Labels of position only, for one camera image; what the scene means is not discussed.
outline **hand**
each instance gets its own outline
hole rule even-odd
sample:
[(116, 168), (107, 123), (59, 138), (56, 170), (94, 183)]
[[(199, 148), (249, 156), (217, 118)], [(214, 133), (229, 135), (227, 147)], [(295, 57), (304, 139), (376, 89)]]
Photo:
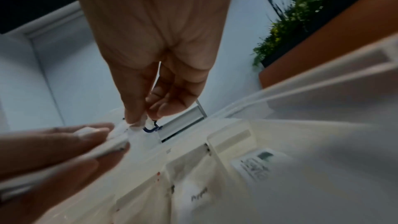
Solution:
[[(90, 134), (73, 132), (98, 128)], [(0, 181), (42, 169), (88, 152), (103, 143), (114, 128), (111, 123), (26, 131), (0, 136)], [(31, 191), (0, 205), (1, 223), (27, 224), (40, 218), (48, 209), (74, 195), (116, 166), (128, 151), (80, 162), (69, 167)]]
[(128, 123), (145, 111), (159, 119), (195, 102), (215, 62), (230, 0), (79, 1)]

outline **green leaves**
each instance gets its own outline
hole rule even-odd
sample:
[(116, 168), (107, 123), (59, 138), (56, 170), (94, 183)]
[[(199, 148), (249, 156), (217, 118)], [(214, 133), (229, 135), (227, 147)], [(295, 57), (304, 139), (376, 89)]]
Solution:
[(313, 20), (330, 0), (290, 0), (285, 7), (284, 20), (272, 23), (270, 35), (253, 49), (255, 58), (253, 66), (275, 53), (281, 45), (287, 43)]

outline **orange planter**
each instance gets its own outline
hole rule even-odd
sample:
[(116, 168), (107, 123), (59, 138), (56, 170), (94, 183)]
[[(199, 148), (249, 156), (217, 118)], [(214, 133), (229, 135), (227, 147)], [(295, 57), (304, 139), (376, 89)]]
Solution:
[(263, 88), (398, 32), (398, 0), (359, 0), (260, 72)]

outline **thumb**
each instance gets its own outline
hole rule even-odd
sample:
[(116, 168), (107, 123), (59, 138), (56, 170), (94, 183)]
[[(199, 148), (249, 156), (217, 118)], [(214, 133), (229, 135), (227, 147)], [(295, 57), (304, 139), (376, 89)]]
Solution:
[(95, 159), (75, 164), (44, 181), (32, 191), (0, 207), (4, 223), (30, 224), (47, 210), (58, 205), (76, 192), (98, 168)]

